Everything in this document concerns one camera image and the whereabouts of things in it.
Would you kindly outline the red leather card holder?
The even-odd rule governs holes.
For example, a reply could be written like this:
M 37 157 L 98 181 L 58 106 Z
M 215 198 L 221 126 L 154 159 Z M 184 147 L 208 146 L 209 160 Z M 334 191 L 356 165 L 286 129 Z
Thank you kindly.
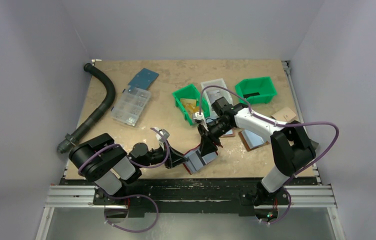
M 217 159 L 219 154 L 217 151 L 215 151 L 205 156 L 201 156 L 200 145 L 197 145 L 196 147 L 187 151 L 183 156 L 187 159 L 183 165 L 187 172 L 192 175 Z

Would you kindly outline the green bin with yellow items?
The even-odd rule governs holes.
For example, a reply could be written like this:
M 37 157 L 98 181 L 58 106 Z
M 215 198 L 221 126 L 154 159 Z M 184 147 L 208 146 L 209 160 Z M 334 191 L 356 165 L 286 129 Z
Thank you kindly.
M 203 96 L 200 101 L 200 92 L 193 84 L 189 84 L 174 91 L 172 96 L 175 100 L 175 106 L 182 112 L 184 120 L 187 121 L 190 126 L 195 123 L 193 114 L 200 110 L 200 103 L 204 117 L 208 118 L 211 115 L 205 97 Z

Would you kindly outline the white plastic bin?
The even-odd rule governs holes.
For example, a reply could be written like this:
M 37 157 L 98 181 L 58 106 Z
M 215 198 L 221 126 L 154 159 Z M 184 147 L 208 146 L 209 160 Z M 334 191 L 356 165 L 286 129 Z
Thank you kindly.
M 218 78 L 214 80 L 209 80 L 209 81 L 203 81 L 200 83 L 201 89 L 203 90 L 204 88 L 208 86 L 220 86 L 222 88 L 228 89 L 227 85 L 224 81 L 223 78 Z M 214 103 L 217 99 L 224 97 L 228 103 L 231 105 L 233 104 L 233 99 L 231 93 L 229 93 L 227 90 L 218 88 L 218 87 L 210 87 L 207 88 L 203 92 L 203 96 L 206 98 L 207 104 L 210 109 L 210 115 L 211 116 L 217 116 L 216 112 L 212 108 L 212 103 Z

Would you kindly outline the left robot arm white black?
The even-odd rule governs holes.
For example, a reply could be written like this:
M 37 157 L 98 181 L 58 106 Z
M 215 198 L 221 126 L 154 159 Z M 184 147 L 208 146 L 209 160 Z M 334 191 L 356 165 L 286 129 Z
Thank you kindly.
M 170 146 L 168 134 L 157 135 L 158 148 L 146 143 L 136 143 L 130 152 L 115 143 L 112 137 L 101 134 L 70 150 L 69 159 L 77 167 L 78 174 L 96 184 L 114 205 L 122 203 L 127 196 L 127 186 L 142 176 L 142 168 L 165 166 L 171 169 L 188 161 L 181 152 Z

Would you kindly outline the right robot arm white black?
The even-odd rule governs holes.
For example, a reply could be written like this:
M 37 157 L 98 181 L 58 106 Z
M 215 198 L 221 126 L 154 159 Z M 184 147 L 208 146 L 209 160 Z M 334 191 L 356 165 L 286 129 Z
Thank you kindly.
M 274 167 L 261 180 L 256 196 L 264 204 L 276 198 L 277 192 L 295 172 L 316 157 L 311 140 L 301 126 L 275 120 L 249 109 L 245 103 L 230 104 L 224 97 L 212 104 L 217 119 L 197 126 L 201 156 L 216 152 L 220 138 L 233 128 L 244 129 L 271 144 Z

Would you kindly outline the brown open card holder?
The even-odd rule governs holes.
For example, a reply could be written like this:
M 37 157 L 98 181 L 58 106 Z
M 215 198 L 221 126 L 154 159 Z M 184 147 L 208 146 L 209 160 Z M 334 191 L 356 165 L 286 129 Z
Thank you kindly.
M 240 131 L 238 135 L 247 152 L 253 151 L 255 149 L 258 149 L 260 147 L 267 146 L 270 144 L 261 136 L 246 129 Z

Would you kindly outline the clear compartment screw box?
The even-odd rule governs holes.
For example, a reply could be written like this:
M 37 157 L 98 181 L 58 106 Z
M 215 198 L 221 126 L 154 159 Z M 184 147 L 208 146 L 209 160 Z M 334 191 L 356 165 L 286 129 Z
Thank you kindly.
M 134 127 L 151 98 L 151 92 L 134 87 L 126 89 L 111 109 L 111 118 Z

